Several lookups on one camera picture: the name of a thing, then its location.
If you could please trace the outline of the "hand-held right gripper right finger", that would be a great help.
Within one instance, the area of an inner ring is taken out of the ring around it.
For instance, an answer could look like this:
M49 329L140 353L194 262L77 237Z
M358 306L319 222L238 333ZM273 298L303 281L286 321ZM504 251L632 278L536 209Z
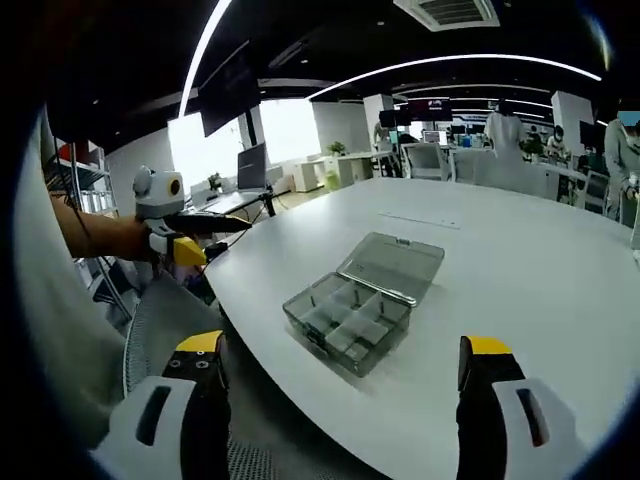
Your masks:
M568 479L584 460L572 410L493 337L460 338L459 479Z

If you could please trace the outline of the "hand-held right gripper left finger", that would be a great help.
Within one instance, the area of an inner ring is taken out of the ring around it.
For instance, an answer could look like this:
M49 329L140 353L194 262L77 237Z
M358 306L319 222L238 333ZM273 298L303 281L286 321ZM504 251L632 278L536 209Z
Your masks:
M225 336L191 336L159 376L142 380L113 410L92 457L112 479L229 477L229 385Z

